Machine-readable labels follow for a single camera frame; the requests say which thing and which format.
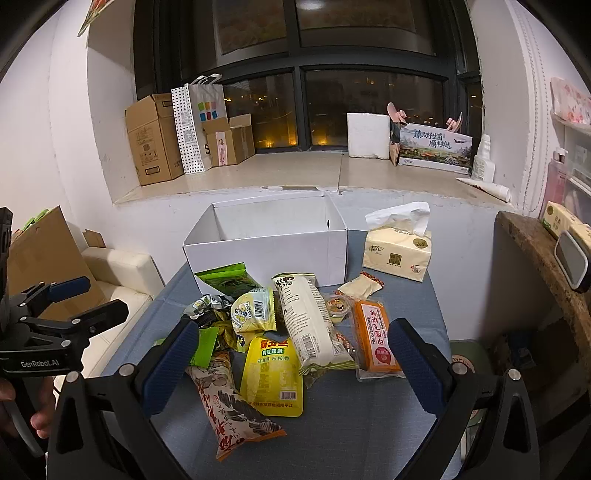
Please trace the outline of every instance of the white plastic bottle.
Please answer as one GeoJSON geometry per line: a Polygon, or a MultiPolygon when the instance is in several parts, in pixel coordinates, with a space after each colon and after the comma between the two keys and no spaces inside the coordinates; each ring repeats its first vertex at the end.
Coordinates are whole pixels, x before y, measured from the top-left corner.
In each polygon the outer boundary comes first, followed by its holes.
{"type": "Polygon", "coordinates": [[[474,156],[472,166],[472,179],[492,182],[495,177],[495,164],[491,161],[491,138],[487,134],[482,135],[478,152],[474,156]]]}

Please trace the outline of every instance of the white sofa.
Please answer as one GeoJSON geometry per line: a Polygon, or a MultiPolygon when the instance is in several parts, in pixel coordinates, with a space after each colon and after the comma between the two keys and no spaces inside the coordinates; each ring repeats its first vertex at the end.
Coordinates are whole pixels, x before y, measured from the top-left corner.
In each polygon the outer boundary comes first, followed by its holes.
{"type": "MultiPolygon", "coordinates": [[[[164,288],[164,284],[152,257],[147,254],[90,247],[82,252],[82,257],[107,301],[120,299],[129,308],[125,323],[90,339],[90,346],[82,355],[82,374],[89,378],[98,377],[102,373],[135,322],[164,288]]],[[[58,390],[61,390],[63,381],[64,375],[56,377],[54,385],[58,390]]]]}

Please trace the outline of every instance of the human hand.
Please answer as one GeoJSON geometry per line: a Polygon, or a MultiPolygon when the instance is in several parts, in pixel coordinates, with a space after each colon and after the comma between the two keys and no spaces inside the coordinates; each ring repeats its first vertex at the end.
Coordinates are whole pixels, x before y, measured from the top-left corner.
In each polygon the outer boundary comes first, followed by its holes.
{"type": "MultiPolygon", "coordinates": [[[[16,393],[12,384],[5,378],[0,378],[0,401],[14,400],[16,393]]],[[[56,398],[53,396],[53,377],[45,377],[39,390],[41,409],[31,417],[31,425],[37,431],[39,438],[46,439],[51,431],[51,422],[56,410],[56,398]]],[[[0,408],[0,430],[13,437],[18,432],[4,408],[0,408]]]]}

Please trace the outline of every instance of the window sill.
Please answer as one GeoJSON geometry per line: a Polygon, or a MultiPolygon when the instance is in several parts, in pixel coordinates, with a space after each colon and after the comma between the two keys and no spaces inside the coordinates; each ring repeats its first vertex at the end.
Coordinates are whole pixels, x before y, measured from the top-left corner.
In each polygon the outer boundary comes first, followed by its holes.
{"type": "Polygon", "coordinates": [[[280,186],[331,191],[355,188],[409,191],[457,198],[476,206],[513,209],[509,203],[456,180],[462,176],[430,168],[395,167],[390,161],[378,158],[350,158],[346,152],[257,154],[240,165],[211,168],[203,173],[137,187],[115,203],[190,192],[280,186]]]}

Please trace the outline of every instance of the gray tablecloth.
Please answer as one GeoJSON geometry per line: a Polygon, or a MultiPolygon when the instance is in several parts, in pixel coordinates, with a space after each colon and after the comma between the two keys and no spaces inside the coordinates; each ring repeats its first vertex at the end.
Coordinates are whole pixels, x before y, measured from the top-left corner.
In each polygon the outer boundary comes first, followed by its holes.
{"type": "MultiPolygon", "coordinates": [[[[349,231],[347,280],[361,270],[366,232],[349,231]]],[[[428,274],[422,283],[364,269],[384,281],[371,298],[382,301],[390,319],[406,317],[421,337],[450,358],[447,330],[428,274]]],[[[332,291],[332,288],[321,290],[332,291]]],[[[200,297],[189,266],[184,265],[139,319],[108,363],[113,374],[124,363],[137,364],[153,342],[165,337],[186,305],[200,297]]],[[[351,337],[347,321],[339,329],[351,337]]],[[[244,355],[233,369],[240,384],[244,355]]],[[[304,413],[296,419],[274,417],[286,437],[246,443],[223,462],[197,390],[184,376],[165,410],[152,417],[168,448],[194,478],[393,479],[429,431],[435,417],[420,406],[408,382],[385,378],[359,383],[354,371],[329,372],[304,395],[304,413]]],[[[460,467],[453,458],[444,477],[460,467]]]]}

